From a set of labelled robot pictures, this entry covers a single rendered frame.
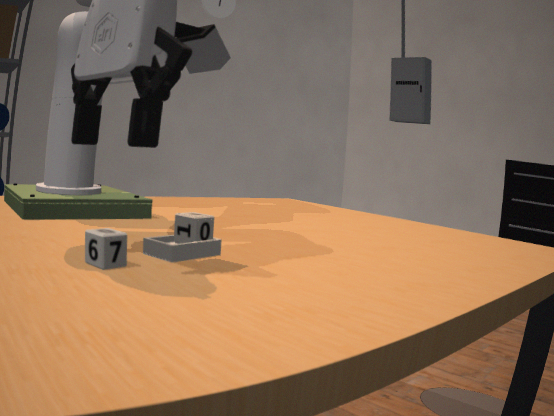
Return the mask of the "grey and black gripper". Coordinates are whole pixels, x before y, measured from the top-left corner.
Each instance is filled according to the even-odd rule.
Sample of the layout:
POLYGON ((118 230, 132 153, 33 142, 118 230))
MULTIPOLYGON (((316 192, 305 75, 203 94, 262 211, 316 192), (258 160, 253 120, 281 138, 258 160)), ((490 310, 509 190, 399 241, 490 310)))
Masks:
POLYGON ((71 68, 73 144, 97 144, 102 111, 97 104, 108 84, 134 82, 140 98, 132 102, 128 145, 158 146, 162 101, 192 55, 174 37, 176 15, 177 0, 92 0, 71 68))

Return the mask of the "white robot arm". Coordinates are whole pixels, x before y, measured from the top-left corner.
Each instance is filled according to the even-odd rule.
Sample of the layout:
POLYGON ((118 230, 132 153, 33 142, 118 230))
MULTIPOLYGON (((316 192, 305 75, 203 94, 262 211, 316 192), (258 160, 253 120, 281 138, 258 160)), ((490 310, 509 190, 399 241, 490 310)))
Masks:
MULTIPOLYGON (((57 55, 51 101, 44 183, 36 191, 59 195, 96 195, 94 185, 96 145, 72 144, 75 104, 71 68, 75 64, 88 12, 68 15, 57 36, 57 55)), ((230 55, 215 24, 195 27, 176 22, 175 37, 192 49, 186 64, 189 74, 220 70, 230 55)))

